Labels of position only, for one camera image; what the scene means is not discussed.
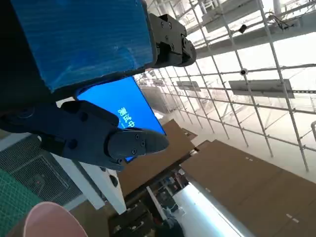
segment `blue screen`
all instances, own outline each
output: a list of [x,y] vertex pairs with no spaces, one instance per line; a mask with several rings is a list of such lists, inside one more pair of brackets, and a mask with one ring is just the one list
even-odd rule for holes
[[138,127],[165,134],[133,77],[93,86],[77,98],[118,116],[119,128]]

